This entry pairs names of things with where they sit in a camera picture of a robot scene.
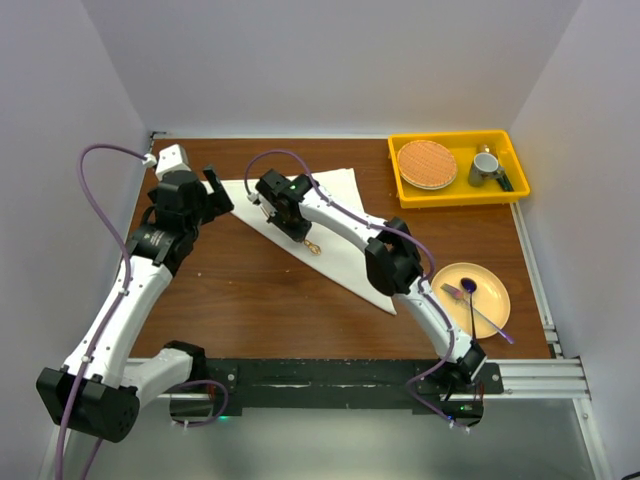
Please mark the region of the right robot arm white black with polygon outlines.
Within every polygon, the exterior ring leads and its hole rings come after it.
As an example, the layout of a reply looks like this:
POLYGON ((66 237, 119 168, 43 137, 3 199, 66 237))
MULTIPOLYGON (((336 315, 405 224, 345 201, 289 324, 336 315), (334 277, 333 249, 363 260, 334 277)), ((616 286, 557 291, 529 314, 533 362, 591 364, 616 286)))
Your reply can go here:
POLYGON ((318 224, 356 247, 364 255, 369 284, 405 305, 448 365, 448 386, 466 393, 480 382, 487 356, 433 292, 421 264, 423 246, 403 220, 386 221, 343 206, 309 174, 289 180, 273 169, 259 178, 248 199, 263 209, 268 223, 297 243, 318 224))

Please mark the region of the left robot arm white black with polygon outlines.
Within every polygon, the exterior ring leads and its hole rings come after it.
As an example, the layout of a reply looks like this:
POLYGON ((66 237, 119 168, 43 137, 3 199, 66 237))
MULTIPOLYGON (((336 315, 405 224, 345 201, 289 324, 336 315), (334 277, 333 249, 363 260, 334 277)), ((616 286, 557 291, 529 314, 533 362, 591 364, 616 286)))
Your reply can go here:
POLYGON ((203 348, 170 341, 152 359, 127 364, 151 310, 191 254, 202 226, 234 205, 212 167, 176 170, 149 193, 152 205, 125 246, 112 290, 89 331, 59 369, 36 381, 61 429, 117 443, 140 410, 167 390, 200 390, 209 380, 203 348))

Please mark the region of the white cloth napkin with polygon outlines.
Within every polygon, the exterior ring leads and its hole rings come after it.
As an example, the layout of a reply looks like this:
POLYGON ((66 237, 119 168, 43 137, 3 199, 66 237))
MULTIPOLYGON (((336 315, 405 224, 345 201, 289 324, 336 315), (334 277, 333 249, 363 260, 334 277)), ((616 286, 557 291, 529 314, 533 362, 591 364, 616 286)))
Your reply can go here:
MULTIPOLYGON (((363 209, 352 168, 318 172, 314 177, 321 186, 328 187, 329 193, 342 206, 363 209)), ((248 200, 243 180, 222 180, 222 184, 234 204, 231 214, 237 219, 354 295, 390 315, 396 315, 391 298, 370 285, 364 255, 349 241, 314 223, 307 239, 320 248, 320 253, 313 254, 307 246, 292 241, 267 223, 265 213, 248 200)))

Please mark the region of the gold fork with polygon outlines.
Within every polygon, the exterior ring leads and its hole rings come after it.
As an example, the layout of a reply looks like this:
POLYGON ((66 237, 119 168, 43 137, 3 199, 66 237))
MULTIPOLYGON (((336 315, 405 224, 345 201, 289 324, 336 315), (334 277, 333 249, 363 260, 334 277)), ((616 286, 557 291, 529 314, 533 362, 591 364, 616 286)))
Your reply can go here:
POLYGON ((304 240, 303 244, 313 255, 320 255, 322 253, 321 247, 310 240, 304 240))

